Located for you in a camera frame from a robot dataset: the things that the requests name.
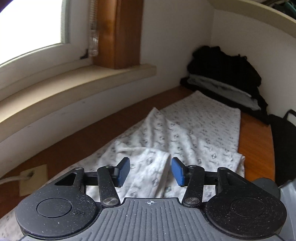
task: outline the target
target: white crosshair symbol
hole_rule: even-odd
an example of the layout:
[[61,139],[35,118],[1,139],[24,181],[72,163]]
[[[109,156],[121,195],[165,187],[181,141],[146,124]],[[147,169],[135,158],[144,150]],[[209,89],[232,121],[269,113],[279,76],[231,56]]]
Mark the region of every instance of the white crosshair symbol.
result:
[[155,204],[156,202],[154,202],[154,201],[152,201],[151,199],[150,199],[150,201],[148,201],[148,202],[146,202],[146,203],[148,203],[148,205],[153,205],[153,204]]

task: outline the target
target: beige wall plate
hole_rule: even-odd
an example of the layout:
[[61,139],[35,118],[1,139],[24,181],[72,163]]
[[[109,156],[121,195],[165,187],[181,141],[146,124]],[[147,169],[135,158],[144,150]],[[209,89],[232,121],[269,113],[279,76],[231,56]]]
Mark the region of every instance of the beige wall plate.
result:
[[47,164],[22,171],[20,175],[27,176],[32,171],[34,174],[29,180],[20,180],[20,196],[33,193],[48,181]]

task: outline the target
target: ridged surface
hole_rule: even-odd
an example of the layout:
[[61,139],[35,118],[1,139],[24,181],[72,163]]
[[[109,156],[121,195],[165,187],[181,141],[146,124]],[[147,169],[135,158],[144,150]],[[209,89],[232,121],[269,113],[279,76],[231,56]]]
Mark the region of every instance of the ridged surface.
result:
[[[22,239],[22,241],[33,240],[35,239],[30,237]],[[119,207],[104,209],[87,230],[63,240],[232,241],[236,239],[213,228],[199,209],[184,207],[176,198],[127,198]],[[276,236],[264,240],[280,241]]]

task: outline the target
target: beige shelf edge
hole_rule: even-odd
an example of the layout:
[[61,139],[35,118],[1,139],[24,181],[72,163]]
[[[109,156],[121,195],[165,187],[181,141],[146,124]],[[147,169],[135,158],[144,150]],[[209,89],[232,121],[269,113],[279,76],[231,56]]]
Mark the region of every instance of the beige shelf edge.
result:
[[43,80],[0,101],[0,142],[69,104],[154,75],[150,64],[119,70],[92,65]]
[[257,19],[296,38],[296,20],[271,7],[250,0],[208,0],[218,10]]

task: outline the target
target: white wall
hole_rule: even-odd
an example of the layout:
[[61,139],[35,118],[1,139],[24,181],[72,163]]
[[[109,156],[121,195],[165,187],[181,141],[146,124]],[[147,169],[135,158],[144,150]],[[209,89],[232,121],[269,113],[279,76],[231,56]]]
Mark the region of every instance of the white wall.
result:
[[259,90],[270,113],[296,110],[296,39],[252,18],[215,10],[211,45],[248,57],[262,77]]
[[210,44],[214,10],[206,0],[145,0],[141,63],[157,76],[96,94],[62,108],[0,143],[0,176],[68,135],[179,84],[193,50]]

